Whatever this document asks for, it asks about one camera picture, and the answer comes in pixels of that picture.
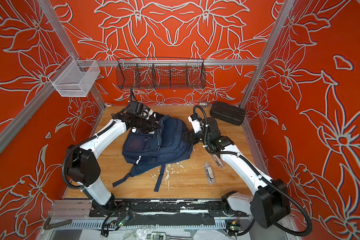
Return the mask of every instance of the black case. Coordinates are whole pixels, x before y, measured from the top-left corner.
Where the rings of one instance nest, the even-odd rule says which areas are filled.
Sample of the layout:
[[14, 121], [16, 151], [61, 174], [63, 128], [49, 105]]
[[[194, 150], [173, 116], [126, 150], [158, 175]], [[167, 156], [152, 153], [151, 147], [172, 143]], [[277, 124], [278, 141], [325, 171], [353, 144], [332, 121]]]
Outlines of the black case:
[[215, 102], [211, 108], [211, 117], [240, 126], [244, 121], [244, 109], [227, 103]]

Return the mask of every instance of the white label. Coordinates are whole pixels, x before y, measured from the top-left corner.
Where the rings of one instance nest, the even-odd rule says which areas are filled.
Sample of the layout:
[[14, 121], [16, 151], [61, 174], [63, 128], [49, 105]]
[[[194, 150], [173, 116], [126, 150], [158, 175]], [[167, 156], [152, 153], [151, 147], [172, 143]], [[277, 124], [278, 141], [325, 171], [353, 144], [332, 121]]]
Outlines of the white label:
[[212, 168], [211, 167], [206, 167], [206, 169], [208, 170], [208, 174], [209, 174], [210, 178], [214, 178]]

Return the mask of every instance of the wooden tabletop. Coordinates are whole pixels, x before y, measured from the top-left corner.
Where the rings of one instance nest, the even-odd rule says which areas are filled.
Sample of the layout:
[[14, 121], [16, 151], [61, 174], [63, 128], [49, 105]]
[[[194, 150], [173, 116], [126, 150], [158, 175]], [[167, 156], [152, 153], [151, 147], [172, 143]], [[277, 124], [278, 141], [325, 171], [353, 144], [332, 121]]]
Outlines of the wooden tabletop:
[[[149, 106], [153, 111], [161, 114], [169, 114], [173, 118], [183, 120], [188, 129], [192, 125], [188, 122], [188, 117], [193, 113], [193, 106]], [[111, 113], [117, 113], [122, 107], [107, 107], [97, 131], [103, 128], [111, 119]], [[207, 116], [210, 107], [204, 108]], [[251, 161], [253, 158], [250, 148], [241, 126], [235, 126], [217, 119], [221, 135], [232, 139], [240, 151]], [[99, 156], [98, 162], [101, 168], [101, 180], [107, 189], [116, 198], [221, 198], [229, 191], [236, 190], [242, 194], [251, 194], [244, 181], [228, 165], [221, 169], [217, 167], [202, 143], [193, 146], [194, 151], [191, 158], [174, 164], [167, 164], [159, 192], [154, 192], [160, 167], [151, 169], [136, 177], [130, 177], [124, 183], [112, 187], [112, 183], [123, 178], [133, 166], [125, 161], [122, 147], [128, 133], [124, 133], [113, 141]], [[216, 179], [216, 184], [208, 184], [204, 170], [204, 162], [209, 161]], [[66, 198], [86, 198], [80, 190], [68, 189]]]

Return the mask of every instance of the backpack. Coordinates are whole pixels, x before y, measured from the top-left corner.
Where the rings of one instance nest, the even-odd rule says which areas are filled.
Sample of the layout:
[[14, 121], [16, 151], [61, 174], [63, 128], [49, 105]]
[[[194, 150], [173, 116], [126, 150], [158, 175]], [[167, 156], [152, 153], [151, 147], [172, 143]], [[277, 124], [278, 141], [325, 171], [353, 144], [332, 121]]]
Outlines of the backpack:
[[130, 172], [124, 178], [114, 182], [117, 185], [125, 182], [129, 177], [140, 175], [152, 168], [161, 166], [160, 174], [154, 191], [158, 192], [164, 175], [165, 165], [189, 159], [192, 144], [188, 144], [182, 137], [187, 132], [185, 123], [177, 118], [163, 116], [158, 121], [161, 129], [154, 133], [143, 134], [138, 129], [129, 131], [123, 145], [122, 154], [128, 163], [133, 164]]

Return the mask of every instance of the backpack strap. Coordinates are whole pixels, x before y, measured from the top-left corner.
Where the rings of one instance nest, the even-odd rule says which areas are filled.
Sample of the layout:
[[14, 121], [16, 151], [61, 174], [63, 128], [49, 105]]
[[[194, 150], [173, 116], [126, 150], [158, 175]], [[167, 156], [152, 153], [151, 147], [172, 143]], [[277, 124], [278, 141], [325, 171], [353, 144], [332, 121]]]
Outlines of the backpack strap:
[[122, 179], [120, 179], [120, 180], [112, 183], [112, 186], [113, 186], [113, 187], [116, 187], [117, 185], [122, 184], [122, 183], [125, 182], [130, 176], [131, 176], [131, 174], [130, 174], [130, 173], [127, 173], [127, 175], [125, 175], [125, 177], [123, 177]]
[[160, 184], [163, 179], [164, 171], [165, 171], [165, 164], [163, 164], [160, 167], [160, 174], [158, 175], [157, 182], [156, 182], [155, 189], [154, 189], [155, 192], [158, 192], [158, 189], [160, 188]]

